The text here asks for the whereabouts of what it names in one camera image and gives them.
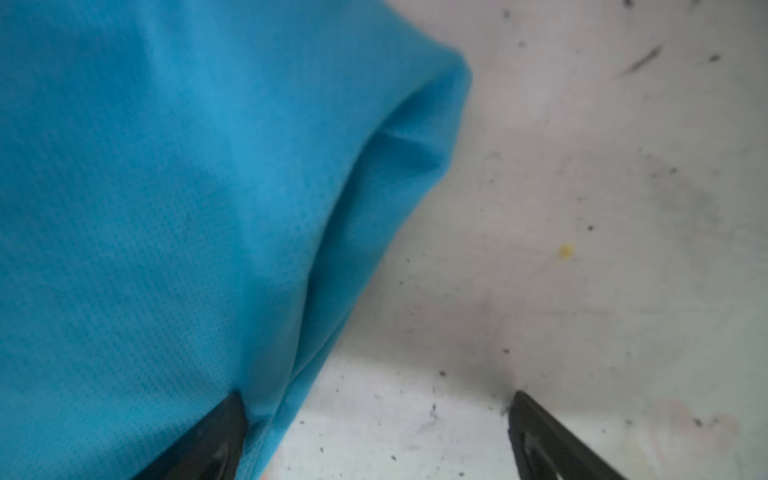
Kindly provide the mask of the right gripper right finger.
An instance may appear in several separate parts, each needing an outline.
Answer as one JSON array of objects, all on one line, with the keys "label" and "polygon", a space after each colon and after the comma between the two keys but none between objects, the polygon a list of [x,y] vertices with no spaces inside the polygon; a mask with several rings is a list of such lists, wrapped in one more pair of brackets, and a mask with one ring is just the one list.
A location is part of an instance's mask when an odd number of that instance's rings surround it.
[{"label": "right gripper right finger", "polygon": [[625,480],[526,392],[515,393],[508,438],[522,480]]}]

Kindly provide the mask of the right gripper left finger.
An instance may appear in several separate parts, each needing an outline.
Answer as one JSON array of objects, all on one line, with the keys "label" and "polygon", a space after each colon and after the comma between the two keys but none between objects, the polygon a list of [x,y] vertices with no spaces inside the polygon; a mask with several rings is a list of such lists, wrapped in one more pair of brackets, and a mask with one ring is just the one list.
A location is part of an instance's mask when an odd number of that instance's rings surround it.
[{"label": "right gripper left finger", "polygon": [[248,420],[238,391],[231,392],[134,480],[234,480]]}]

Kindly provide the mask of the blue t shirt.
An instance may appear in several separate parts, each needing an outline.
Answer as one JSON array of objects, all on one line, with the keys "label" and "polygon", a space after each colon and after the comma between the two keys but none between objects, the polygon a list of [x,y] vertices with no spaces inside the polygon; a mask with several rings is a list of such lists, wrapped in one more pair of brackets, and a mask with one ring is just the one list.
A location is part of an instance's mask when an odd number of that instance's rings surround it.
[{"label": "blue t shirt", "polygon": [[131,479],[238,395],[257,479],[449,166],[470,70],[382,1],[1,5],[1,475]]}]

